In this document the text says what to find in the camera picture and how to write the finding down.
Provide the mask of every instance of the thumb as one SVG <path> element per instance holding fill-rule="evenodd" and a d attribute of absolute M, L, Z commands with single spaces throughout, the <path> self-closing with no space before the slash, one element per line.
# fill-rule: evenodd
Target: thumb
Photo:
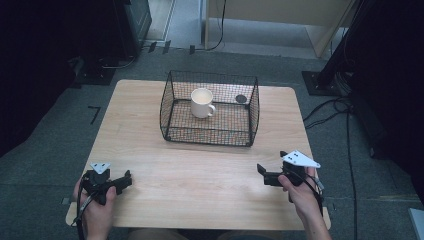
<path fill-rule="evenodd" d="M 284 176 L 284 175 L 280 175 L 280 176 L 278 176 L 278 181 L 281 183 L 281 185 L 283 185 L 283 187 L 285 188 L 285 189 L 287 189 L 288 191 L 291 191 L 293 188 L 294 188 L 294 186 L 293 186 L 293 184 L 290 182 L 290 180 L 286 177 L 286 176 Z"/>
<path fill-rule="evenodd" d="M 78 192 L 79 192 L 79 186 L 80 186 L 80 183 L 81 183 L 81 178 L 80 179 L 78 179 L 78 181 L 77 181 L 77 183 L 75 184 L 75 186 L 74 186 L 74 192 L 72 193 L 72 196 L 74 197 L 74 199 L 76 200 L 77 199 L 77 197 L 78 197 Z"/>
<path fill-rule="evenodd" d="M 110 203 L 113 204 L 116 198 L 116 187 L 112 186 L 107 190 L 106 193 L 106 204 Z"/>

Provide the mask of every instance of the wire basket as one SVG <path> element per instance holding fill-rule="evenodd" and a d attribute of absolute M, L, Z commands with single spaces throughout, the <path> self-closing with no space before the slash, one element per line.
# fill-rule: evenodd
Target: wire basket
<path fill-rule="evenodd" d="M 215 114 L 197 118 L 191 93 L 209 89 Z M 258 80 L 253 76 L 170 71 L 160 109 L 163 138 L 171 142 L 250 147 L 259 124 Z"/>

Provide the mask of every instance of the hand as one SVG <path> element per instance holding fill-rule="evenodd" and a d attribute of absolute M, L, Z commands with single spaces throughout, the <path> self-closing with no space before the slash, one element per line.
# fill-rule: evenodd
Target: hand
<path fill-rule="evenodd" d="M 309 176 L 315 176 L 314 168 L 306 168 L 306 171 Z M 305 183 L 295 187 L 284 175 L 280 175 L 278 177 L 278 181 L 281 183 L 281 185 L 283 185 L 283 191 L 289 192 L 290 198 L 296 206 L 297 215 L 299 215 L 302 221 L 305 220 L 305 215 L 307 214 L 315 214 L 318 211 L 321 215 L 314 193 Z M 308 177 L 306 181 L 312 187 L 315 187 L 315 182 L 311 178 Z"/>
<path fill-rule="evenodd" d="M 74 188 L 74 198 L 78 197 L 78 189 L 81 179 Z M 84 232 L 87 234 L 87 240 L 107 239 L 113 222 L 113 207 L 116 198 L 116 188 L 110 187 L 106 193 L 106 204 L 103 206 L 96 201 L 88 204 L 83 215 Z M 80 204 L 87 199 L 86 193 L 81 193 Z"/>
<path fill-rule="evenodd" d="M 310 176 L 315 176 L 314 168 L 306 168 L 306 172 Z M 331 239 L 312 190 L 305 183 L 298 187 L 293 186 L 284 175 L 280 175 L 278 181 L 283 185 L 283 191 L 289 192 L 290 198 L 296 207 L 297 215 L 305 227 L 308 239 Z M 307 178 L 306 181 L 311 186 L 315 186 L 311 178 Z"/>

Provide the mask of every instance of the mug handle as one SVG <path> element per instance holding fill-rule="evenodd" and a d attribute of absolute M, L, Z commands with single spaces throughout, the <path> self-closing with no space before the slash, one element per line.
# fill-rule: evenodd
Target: mug handle
<path fill-rule="evenodd" d="M 208 113 L 208 116 L 209 116 L 209 117 L 212 117 L 212 116 L 215 114 L 215 110 L 216 110 L 216 108 L 215 108 L 215 106 L 214 106 L 214 105 L 209 105 L 208 107 L 209 107 L 209 109 L 211 110 L 211 111 Z"/>

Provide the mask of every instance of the finger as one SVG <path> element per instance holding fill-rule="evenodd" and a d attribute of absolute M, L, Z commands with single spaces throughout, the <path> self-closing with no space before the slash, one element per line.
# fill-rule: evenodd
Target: finger
<path fill-rule="evenodd" d="M 72 194 L 75 200 L 77 200 L 77 197 L 78 197 L 78 191 L 79 191 L 80 183 L 81 183 L 81 178 L 78 179 L 77 183 L 75 184 L 74 193 Z"/>
<path fill-rule="evenodd" d="M 309 175 L 309 176 L 315 176 L 315 168 L 311 168 L 311 167 L 307 167 L 306 169 L 306 173 Z"/>
<path fill-rule="evenodd" d="M 106 205 L 113 206 L 115 198 L 116 198 L 116 188 L 112 186 L 107 190 L 107 193 L 106 193 Z"/>
<path fill-rule="evenodd" d="M 286 191 L 290 191 L 294 187 L 290 180 L 284 175 L 278 176 L 278 181 L 283 185 L 283 189 L 286 189 Z"/>

